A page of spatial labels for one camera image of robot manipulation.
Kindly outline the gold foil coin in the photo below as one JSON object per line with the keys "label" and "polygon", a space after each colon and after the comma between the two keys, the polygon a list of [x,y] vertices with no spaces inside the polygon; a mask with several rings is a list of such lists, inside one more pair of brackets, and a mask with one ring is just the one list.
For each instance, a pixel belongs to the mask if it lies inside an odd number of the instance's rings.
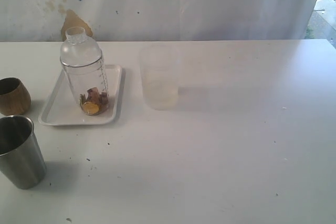
{"label": "gold foil coin", "polygon": [[82,105],[82,110],[87,115],[95,115],[99,112],[100,108],[97,104],[95,104],[93,102],[85,102]]}
{"label": "gold foil coin", "polygon": [[80,96],[79,96],[79,104],[80,104],[80,106],[82,106],[85,103],[85,100],[86,100],[85,95],[84,94],[80,94]]}

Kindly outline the clear plastic shaker cup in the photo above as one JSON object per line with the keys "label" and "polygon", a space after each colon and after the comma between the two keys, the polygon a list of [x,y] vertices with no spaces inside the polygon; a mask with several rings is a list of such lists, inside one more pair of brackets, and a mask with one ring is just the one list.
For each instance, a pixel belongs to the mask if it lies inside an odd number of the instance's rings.
{"label": "clear plastic shaker cup", "polygon": [[[63,66],[63,70],[66,73],[72,95],[81,110],[82,107],[79,104],[79,96],[80,94],[84,94],[87,99],[87,90],[90,88],[97,87],[99,92],[106,91],[109,98],[108,81],[103,57],[101,60],[89,66],[76,68]],[[99,105],[100,110],[95,115],[105,112],[108,107],[109,103],[107,105]]]}

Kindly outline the clear plastic dome lid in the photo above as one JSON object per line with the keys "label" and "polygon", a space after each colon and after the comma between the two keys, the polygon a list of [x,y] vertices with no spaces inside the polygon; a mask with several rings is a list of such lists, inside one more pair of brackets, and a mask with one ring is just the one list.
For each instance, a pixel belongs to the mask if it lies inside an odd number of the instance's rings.
{"label": "clear plastic dome lid", "polygon": [[101,60],[101,48],[83,27],[68,28],[65,35],[66,40],[60,47],[60,62],[63,66],[84,67]]}

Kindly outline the brown wooden cup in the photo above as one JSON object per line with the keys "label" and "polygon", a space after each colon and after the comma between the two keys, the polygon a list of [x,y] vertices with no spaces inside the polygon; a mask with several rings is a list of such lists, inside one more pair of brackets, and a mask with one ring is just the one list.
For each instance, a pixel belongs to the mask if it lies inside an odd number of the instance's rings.
{"label": "brown wooden cup", "polygon": [[15,77],[1,79],[1,114],[22,115],[31,107],[31,97],[22,83]]}

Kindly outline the stainless steel cup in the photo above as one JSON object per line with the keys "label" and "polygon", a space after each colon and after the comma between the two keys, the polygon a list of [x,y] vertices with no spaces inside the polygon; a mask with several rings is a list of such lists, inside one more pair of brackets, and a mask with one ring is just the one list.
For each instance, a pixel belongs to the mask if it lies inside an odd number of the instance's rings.
{"label": "stainless steel cup", "polygon": [[31,119],[22,115],[1,118],[1,172],[19,189],[38,185],[46,164]]}

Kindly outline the translucent plastic container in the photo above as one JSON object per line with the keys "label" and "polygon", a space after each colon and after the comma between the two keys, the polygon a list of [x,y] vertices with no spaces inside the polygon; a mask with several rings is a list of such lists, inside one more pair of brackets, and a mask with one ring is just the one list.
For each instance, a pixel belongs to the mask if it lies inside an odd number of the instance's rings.
{"label": "translucent plastic container", "polygon": [[173,108],[179,98],[181,56],[172,46],[151,44],[140,51],[142,94],[155,110]]}

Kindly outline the white rectangular tray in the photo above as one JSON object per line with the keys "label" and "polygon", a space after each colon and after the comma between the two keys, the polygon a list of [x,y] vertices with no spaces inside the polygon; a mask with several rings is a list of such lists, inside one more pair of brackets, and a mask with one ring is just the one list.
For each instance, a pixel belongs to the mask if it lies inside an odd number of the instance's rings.
{"label": "white rectangular tray", "polygon": [[40,112],[39,122],[45,126],[104,125],[117,118],[120,94],[123,92],[125,70],[120,65],[106,65],[110,104],[107,111],[85,115],[76,105],[63,71]]}

